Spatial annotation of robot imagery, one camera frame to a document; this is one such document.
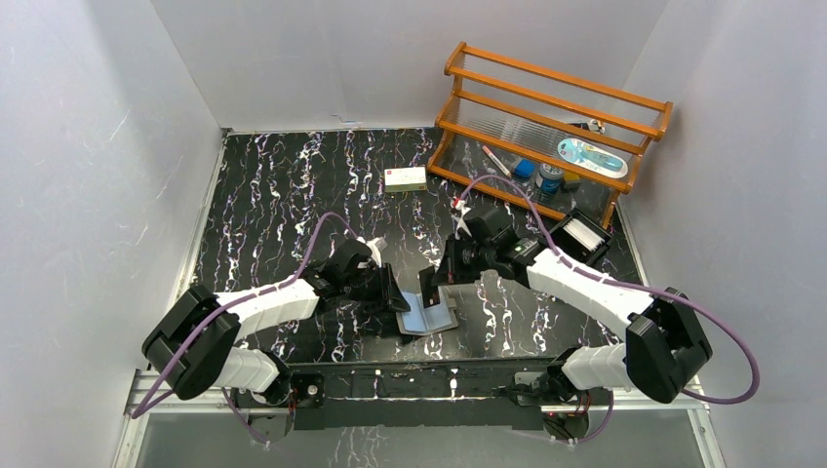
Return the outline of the orange wooden shelf rack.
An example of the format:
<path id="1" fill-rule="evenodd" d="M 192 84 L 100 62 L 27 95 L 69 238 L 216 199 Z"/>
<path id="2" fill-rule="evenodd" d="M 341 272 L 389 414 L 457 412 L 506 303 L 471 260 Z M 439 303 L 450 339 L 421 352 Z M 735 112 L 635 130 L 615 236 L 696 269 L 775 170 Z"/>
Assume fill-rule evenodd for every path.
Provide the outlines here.
<path id="1" fill-rule="evenodd" d="M 520 159 L 578 174 L 575 192 L 541 193 L 536 174 L 527 179 L 540 212 L 554 219 L 573 208 L 609 226 L 618 199 L 631 191 L 649 146 L 665 137 L 673 113 L 656 100 L 568 73 L 459 43 L 444 66 L 453 80 L 435 125 L 442 136 L 426 164 L 429 173 L 467 185 L 502 172 L 484 154 L 486 145 L 511 171 Z M 613 179 L 562 160 L 558 143 L 578 138 L 627 162 L 628 175 Z"/>

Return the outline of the grey card holder wallet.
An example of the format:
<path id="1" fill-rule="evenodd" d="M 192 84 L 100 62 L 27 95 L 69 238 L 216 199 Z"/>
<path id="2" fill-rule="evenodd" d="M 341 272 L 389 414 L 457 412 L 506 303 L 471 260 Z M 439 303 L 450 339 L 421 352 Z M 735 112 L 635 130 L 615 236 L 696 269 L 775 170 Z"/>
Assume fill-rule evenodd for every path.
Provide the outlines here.
<path id="1" fill-rule="evenodd" d="M 397 313 L 399 331 L 404 335 L 427 336 L 458 327 L 455 314 L 456 301 L 449 295 L 447 287 L 438 288 L 439 302 L 426 307 L 420 293 L 402 292 L 410 310 Z"/>

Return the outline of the yellow black small block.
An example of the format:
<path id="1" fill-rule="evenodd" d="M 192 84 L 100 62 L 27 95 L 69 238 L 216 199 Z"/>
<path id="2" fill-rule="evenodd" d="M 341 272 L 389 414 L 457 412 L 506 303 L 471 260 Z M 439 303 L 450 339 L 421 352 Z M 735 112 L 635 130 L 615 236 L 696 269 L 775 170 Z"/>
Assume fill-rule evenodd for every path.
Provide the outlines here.
<path id="1" fill-rule="evenodd" d="M 562 189 L 567 192 L 575 192 L 581 186 L 582 179 L 578 174 L 564 172 Z"/>

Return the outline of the blister pack blue tool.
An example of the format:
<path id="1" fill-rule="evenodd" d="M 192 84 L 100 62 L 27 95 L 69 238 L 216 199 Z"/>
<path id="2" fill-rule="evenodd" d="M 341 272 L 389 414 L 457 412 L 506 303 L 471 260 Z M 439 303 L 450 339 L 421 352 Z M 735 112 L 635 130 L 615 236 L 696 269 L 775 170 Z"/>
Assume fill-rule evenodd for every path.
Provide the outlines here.
<path id="1" fill-rule="evenodd" d="M 624 159 L 578 138 L 561 140 L 557 151 L 562 160 L 602 176 L 621 179 L 629 172 Z"/>

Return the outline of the dark credit card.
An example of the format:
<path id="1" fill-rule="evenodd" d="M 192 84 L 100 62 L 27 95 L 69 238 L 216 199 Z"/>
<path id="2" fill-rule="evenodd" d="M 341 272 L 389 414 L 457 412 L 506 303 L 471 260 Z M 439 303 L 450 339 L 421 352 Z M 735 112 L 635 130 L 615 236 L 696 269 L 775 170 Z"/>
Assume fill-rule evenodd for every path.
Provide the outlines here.
<path id="1" fill-rule="evenodd" d="M 439 287 L 434 284 L 436 268 L 431 265 L 418 272 L 420 293 L 424 308 L 434 307 L 441 303 Z"/>

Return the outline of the blue small block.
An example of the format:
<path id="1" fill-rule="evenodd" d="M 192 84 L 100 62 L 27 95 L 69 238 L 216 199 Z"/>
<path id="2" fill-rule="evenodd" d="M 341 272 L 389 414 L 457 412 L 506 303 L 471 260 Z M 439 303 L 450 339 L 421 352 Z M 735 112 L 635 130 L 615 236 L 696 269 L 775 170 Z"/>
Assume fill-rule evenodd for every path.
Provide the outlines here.
<path id="1" fill-rule="evenodd" d="M 535 171 L 535 163 L 528 159 L 520 159 L 512 165 L 511 174 L 514 178 L 530 179 Z"/>

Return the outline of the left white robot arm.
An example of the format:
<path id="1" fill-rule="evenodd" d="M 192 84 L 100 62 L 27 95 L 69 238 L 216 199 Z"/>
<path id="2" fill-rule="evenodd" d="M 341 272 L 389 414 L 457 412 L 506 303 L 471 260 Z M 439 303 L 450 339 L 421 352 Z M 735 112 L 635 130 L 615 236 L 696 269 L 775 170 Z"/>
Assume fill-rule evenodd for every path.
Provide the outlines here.
<path id="1" fill-rule="evenodd" d="M 389 263 L 385 242 L 348 239 L 331 255 L 310 261 L 296 279 L 241 292 L 214 293 L 190 287 L 141 346 L 181 400 L 212 387 L 246 390 L 279 406 L 293 392 L 293 373 L 271 352 L 243 349 L 248 336 L 311 318 L 329 302 L 361 303 L 367 311 L 405 313 L 411 307 Z"/>

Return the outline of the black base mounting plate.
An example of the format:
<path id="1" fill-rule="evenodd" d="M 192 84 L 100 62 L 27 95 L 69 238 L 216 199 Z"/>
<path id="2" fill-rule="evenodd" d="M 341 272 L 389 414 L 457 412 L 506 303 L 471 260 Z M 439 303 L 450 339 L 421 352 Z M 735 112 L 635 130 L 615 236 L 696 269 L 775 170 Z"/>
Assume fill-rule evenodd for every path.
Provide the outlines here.
<path id="1" fill-rule="evenodd" d="M 510 426 L 539 430 L 542 408 L 579 391 L 548 357 L 315 363 L 292 367 L 295 429 Z"/>

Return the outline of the white small cardboard box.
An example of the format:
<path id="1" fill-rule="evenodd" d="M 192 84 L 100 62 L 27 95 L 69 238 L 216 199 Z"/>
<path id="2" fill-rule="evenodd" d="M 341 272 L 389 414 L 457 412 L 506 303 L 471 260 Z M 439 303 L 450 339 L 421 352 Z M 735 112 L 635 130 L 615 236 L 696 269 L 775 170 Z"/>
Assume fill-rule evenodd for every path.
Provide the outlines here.
<path id="1" fill-rule="evenodd" d="M 383 173 L 385 193 L 424 191 L 427 189 L 427 172 L 424 167 L 386 169 Z"/>

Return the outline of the black card tray box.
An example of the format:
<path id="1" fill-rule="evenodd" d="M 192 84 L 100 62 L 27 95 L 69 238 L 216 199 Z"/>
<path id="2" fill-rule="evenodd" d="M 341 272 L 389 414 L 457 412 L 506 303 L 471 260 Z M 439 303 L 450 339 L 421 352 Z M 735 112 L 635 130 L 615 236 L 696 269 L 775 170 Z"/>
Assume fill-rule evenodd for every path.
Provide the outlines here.
<path id="1" fill-rule="evenodd" d="M 595 265 L 610 248 L 612 235 L 583 211 L 569 211 L 550 231 L 554 244 L 588 266 Z"/>

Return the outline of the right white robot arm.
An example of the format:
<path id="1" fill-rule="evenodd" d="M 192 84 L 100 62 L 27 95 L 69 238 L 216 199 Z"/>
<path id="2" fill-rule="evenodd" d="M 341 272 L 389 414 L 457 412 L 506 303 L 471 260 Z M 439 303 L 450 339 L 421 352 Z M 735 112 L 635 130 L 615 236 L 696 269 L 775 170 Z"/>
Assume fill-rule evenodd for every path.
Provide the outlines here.
<path id="1" fill-rule="evenodd" d="M 617 287 L 609 275 L 577 261 L 546 241 L 517 235 L 511 217 L 496 208 L 457 202 L 456 228 L 446 242 L 433 286 L 472 284 L 486 271 L 547 293 L 607 326 L 620 343 L 567 349 L 534 380 L 517 381 L 500 394 L 522 404 L 575 403 L 594 388 L 637 389 L 673 402 L 710 360 L 712 349 L 694 312 L 673 289 L 663 296 L 638 286 Z"/>

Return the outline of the white marker pen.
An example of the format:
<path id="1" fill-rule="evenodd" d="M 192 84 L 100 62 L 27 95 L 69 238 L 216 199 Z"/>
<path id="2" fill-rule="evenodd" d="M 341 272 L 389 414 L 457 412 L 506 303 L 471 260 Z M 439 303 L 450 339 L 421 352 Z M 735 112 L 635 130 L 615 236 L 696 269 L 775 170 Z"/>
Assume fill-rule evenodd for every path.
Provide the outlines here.
<path id="1" fill-rule="evenodd" d="M 486 145 L 482 146 L 484 154 L 496 165 L 496 167 L 506 176 L 511 177 L 512 173 L 509 168 L 499 159 Z"/>

